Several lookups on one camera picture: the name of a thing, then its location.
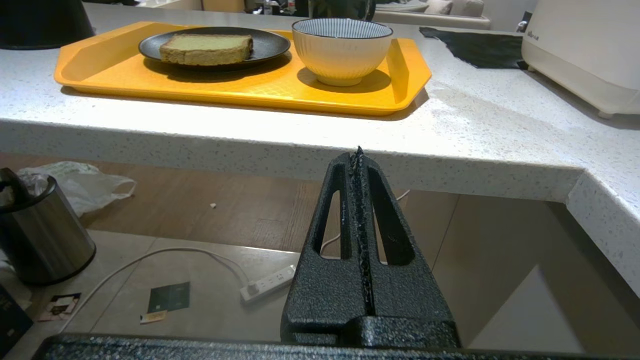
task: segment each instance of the power strip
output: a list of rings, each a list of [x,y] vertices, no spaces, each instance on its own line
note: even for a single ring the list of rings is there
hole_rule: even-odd
[[[258,281],[252,281],[249,285],[240,289],[242,300],[245,304],[255,301],[255,299],[264,297],[275,290],[288,285],[293,280],[296,273],[296,267],[289,265],[286,268],[277,271],[267,277],[263,277]]]

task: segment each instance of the black cloth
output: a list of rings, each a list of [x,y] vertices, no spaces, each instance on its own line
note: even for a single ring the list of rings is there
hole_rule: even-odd
[[[453,56],[479,69],[526,69],[522,59],[522,37],[479,33],[455,33],[420,28],[428,38],[447,44]]]

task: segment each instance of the toaster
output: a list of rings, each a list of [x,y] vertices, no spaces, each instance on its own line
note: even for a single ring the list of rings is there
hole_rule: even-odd
[[[640,114],[638,34],[639,0],[539,0],[522,56],[605,119]]]

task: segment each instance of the plastic bag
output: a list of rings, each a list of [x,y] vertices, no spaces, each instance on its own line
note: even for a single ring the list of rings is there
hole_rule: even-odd
[[[136,181],[128,177],[103,174],[93,165],[73,161],[23,168],[17,172],[21,179],[28,177],[37,179],[36,174],[50,175],[56,179],[60,190],[67,197],[77,216],[102,209],[114,200],[126,199],[136,189]],[[116,193],[117,189],[124,184],[131,184],[129,190]]]

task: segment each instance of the yellow tray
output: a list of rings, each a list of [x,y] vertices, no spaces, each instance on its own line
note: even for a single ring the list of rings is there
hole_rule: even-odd
[[[197,26],[137,22],[60,49],[54,78],[88,93],[388,115],[409,106],[431,78],[415,42],[394,39],[387,58],[359,85],[324,85],[289,53],[255,69],[208,73],[145,59],[138,43],[151,35]],[[273,31],[292,39],[290,31]]]

